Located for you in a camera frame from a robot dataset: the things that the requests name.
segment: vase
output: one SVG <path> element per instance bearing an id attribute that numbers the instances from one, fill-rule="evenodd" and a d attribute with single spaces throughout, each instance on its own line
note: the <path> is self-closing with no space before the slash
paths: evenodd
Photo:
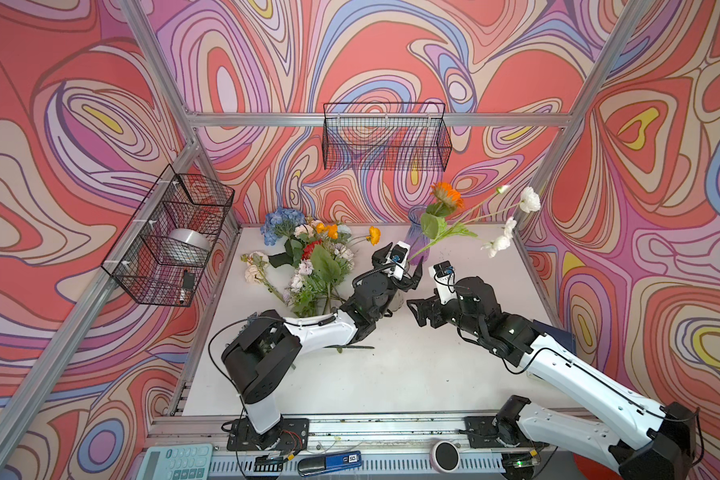
<path id="1" fill-rule="evenodd" d="M 405 235 L 405 243 L 411 246 L 411 252 L 418 252 L 429 243 L 429 238 L 422 232 L 422 214 L 426 211 L 427 205 L 415 205 L 408 210 L 408 219 L 411 221 L 411 227 L 408 228 L 408 234 Z M 429 258 L 429 250 L 416 255 L 408 262 L 417 264 L 425 262 Z"/>

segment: black mounting plate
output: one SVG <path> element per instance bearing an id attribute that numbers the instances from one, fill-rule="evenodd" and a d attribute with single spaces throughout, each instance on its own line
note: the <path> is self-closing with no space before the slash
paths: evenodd
<path id="1" fill-rule="evenodd" d="M 487 417 L 464 417 L 464 424 L 467 432 L 467 438 L 469 438 L 469 446 L 471 448 L 506 448 L 507 446 L 497 440 L 496 427 L 494 427 L 493 416 Z M 536 448 L 537 446 L 544 445 L 538 442 L 534 445 L 530 440 L 523 440 L 518 445 L 518 448 Z"/>
<path id="2" fill-rule="evenodd" d="M 280 430 L 279 442 L 274 449 L 281 452 L 290 452 L 307 448 L 307 437 L 309 436 L 308 418 L 283 418 L 273 428 Z M 301 439 L 299 444 L 290 433 L 296 434 Z M 230 426 L 230 438 L 226 442 L 226 449 L 230 452 L 245 452 L 261 450 L 261 438 L 251 426 L 248 417 L 234 420 Z"/>

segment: black wire basket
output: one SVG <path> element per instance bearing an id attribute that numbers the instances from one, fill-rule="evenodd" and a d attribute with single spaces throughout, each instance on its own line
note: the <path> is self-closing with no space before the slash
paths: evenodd
<path id="1" fill-rule="evenodd" d="M 322 158 L 327 170 L 442 170 L 451 157 L 445 104 L 323 104 Z"/>
<path id="2" fill-rule="evenodd" d="M 105 260 L 102 267 L 135 302 L 190 306 L 232 208 L 235 191 L 203 175 L 177 174 L 173 168 L 170 173 L 170 184 L 134 242 L 121 259 Z M 191 235 L 192 243 L 188 243 L 187 235 Z"/>

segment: calculator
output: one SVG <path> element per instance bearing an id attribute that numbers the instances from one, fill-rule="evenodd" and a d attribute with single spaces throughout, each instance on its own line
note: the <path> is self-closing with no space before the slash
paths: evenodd
<path id="1" fill-rule="evenodd" d="M 209 443 L 150 447 L 136 480 L 206 480 L 212 452 Z"/>

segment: blue circle pattern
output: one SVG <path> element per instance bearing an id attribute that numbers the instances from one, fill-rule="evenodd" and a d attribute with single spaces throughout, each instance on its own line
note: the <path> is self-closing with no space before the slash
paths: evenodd
<path id="1" fill-rule="evenodd" d="M 94 438 L 102 432 L 110 432 L 115 436 L 115 447 L 104 462 L 97 463 L 90 455 L 90 444 Z M 77 450 L 77 462 L 83 471 L 86 473 L 99 473 L 111 467 L 120 456 L 120 451 L 123 449 L 124 437 L 125 430 L 123 424 L 120 420 L 114 418 L 104 420 L 102 423 L 93 427 L 85 438 L 83 438 L 83 443 L 80 444 L 80 448 Z"/>

